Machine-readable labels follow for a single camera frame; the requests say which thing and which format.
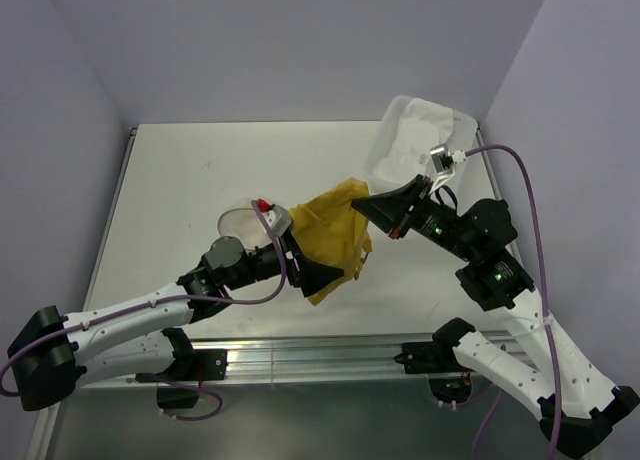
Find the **yellow bra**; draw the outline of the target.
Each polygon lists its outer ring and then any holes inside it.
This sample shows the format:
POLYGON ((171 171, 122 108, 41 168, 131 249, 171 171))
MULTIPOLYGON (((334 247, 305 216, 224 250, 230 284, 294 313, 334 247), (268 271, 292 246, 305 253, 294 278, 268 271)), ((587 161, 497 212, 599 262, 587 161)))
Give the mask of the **yellow bra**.
POLYGON ((339 286, 359 278, 373 250, 369 221, 351 202, 369 195, 366 182, 348 178, 289 210, 291 233, 306 258, 343 274, 307 297, 317 306, 339 286))

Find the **white mesh laundry bag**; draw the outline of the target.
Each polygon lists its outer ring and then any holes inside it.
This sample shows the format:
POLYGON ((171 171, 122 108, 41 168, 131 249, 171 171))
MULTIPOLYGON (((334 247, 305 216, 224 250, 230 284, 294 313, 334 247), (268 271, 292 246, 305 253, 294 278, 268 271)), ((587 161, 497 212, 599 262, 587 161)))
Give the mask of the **white mesh laundry bag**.
POLYGON ((221 236, 237 238, 246 250, 265 247, 271 243, 259 216, 249 204, 225 211, 218 218, 217 229, 221 236))

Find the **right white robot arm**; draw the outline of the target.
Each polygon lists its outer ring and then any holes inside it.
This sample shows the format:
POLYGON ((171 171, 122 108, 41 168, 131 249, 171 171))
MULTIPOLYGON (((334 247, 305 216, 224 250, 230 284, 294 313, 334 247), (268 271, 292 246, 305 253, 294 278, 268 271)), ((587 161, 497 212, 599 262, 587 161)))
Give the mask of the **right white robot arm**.
POLYGON ((417 176, 391 192, 352 201, 352 207, 392 239, 410 230, 465 262, 456 277, 467 296, 497 320, 528 356, 524 364, 454 318, 428 342, 409 342, 395 358, 406 373, 475 371, 534 416, 555 448, 580 459, 598 447, 639 404, 581 352, 566 331, 544 315, 540 291, 508 251, 517 232, 503 200, 484 198, 464 214, 431 197, 417 176))

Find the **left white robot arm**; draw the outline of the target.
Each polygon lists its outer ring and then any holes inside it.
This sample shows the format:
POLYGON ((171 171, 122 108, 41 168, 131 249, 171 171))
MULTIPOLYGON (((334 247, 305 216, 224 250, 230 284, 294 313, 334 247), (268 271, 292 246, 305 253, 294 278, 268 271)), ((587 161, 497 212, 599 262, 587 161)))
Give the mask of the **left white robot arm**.
POLYGON ((235 237, 213 242, 196 267, 165 287, 102 309, 62 314, 38 310, 7 350, 3 373, 16 384, 3 396, 38 411, 69 397, 78 387, 125 375, 177 383, 195 367, 186 325, 212 318, 234 304, 229 293, 278 279, 307 299, 342 279, 333 260, 306 254, 291 235, 249 250, 235 237))

